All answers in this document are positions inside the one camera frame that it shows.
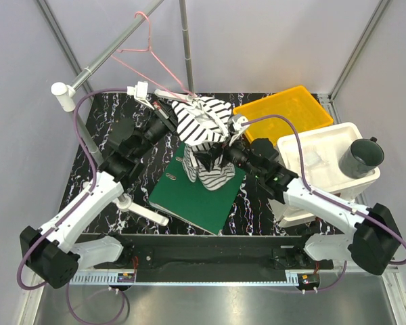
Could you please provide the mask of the pink wire hanger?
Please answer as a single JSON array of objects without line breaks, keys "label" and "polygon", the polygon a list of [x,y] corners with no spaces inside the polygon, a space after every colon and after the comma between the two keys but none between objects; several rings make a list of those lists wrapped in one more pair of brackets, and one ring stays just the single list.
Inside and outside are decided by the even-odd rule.
[{"label": "pink wire hanger", "polygon": [[134,18],[142,18],[144,22],[148,25],[148,40],[146,48],[141,49],[127,49],[127,48],[119,48],[116,50],[116,53],[119,56],[111,55],[111,58],[118,62],[119,64],[123,65],[124,67],[128,68],[129,70],[133,71],[139,77],[144,79],[145,81],[153,84],[156,86],[157,89],[166,92],[173,99],[179,100],[179,94],[171,91],[168,87],[161,85],[160,83],[156,82],[155,80],[151,79],[150,77],[146,76],[144,73],[136,70],[133,66],[129,65],[127,62],[123,61],[122,59],[125,58],[126,53],[144,53],[147,57],[152,57],[151,59],[147,59],[146,62],[155,66],[162,67],[166,73],[178,84],[179,88],[181,89],[181,93],[185,95],[187,98],[194,99],[197,95],[191,90],[190,86],[185,86],[183,82],[175,75],[167,65],[155,54],[154,50],[152,49],[152,23],[148,16],[143,13],[142,11],[135,12]]}]

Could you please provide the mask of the striped black white tank top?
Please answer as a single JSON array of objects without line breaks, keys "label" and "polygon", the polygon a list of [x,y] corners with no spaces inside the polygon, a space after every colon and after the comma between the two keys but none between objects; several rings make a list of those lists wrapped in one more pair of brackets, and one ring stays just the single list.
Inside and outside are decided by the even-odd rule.
[{"label": "striped black white tank top", "polygon": [[196,157],[196,152],[204,152],[223,143],[229,136],[223,133],[232,115],[229,102],[215,97],[202,96],[193,103],[172,102],[173,111],[177,117],[177,135],[185,144],[182,165],[189,180],[194,183],[200,180],[209,191],[223,187],[235,176],[235,167],[229,162],[221,165],[223,156],[215,158],[214,165],[206,168]]}]

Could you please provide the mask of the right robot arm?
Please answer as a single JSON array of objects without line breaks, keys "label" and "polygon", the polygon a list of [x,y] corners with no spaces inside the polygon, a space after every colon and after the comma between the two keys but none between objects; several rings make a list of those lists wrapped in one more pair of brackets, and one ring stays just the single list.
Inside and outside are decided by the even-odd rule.
[{"label": "right robot arm", "polygon": [[207,170],[217,160],[223,166],[233,164],[256,178],[271,200],[309,212],[340,230],[338,235],[305,237],[293,253],[301,268],[321,260],[352,261],[370,274],[381,275],[394,262],[398,248],[406,245],[386,206],[370,208],[312,187],[279,163],[279,152],[268,139],[257,139],[247,148],[241,142],[215,144],[193,156]]}]

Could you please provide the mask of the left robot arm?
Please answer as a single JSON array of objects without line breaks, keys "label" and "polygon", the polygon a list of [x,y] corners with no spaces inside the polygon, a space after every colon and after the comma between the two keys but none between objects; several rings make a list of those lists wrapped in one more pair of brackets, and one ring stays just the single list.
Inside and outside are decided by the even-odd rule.
[{"label": "left robot arm", "polygon": [[177,130],[177,117],[164,100],[152,102],[152,114],[143,127],[133,119],[116,122],[108,136],[107,157],[88,186],[40,228],[26,227],[20,234],[23,265],[53,288],[65,286],[80,269],[101,263],[124,268],[132,262],[130,243],[116,234],[79,243],[85,228],[110,204],[166,226],[169,222],[147,208],[135,204],[125,192],[144,166],[141,157],[167,133]]}]

